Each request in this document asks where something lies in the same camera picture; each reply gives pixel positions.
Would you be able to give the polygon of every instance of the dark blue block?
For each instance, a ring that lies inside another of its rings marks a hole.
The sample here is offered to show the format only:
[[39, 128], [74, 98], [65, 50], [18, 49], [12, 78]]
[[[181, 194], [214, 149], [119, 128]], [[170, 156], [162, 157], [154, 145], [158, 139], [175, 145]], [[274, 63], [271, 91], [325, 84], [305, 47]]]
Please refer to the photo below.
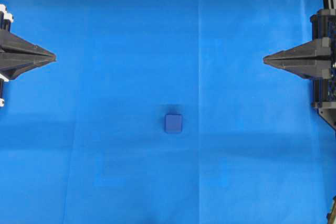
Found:
[[165, 131], [167, 133], [182, 132], [182, 115], [166, 115]]

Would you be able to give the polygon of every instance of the blue backdrop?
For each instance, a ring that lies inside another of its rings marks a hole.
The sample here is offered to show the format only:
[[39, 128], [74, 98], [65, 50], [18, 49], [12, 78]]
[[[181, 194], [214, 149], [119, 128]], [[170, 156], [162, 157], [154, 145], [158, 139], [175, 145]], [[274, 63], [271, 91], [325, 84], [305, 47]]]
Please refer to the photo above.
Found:
[[0, 223], [325, 223], [334, 132], [262, 63], [322, 0], [0, 3], [58, 57], [5, 87]]

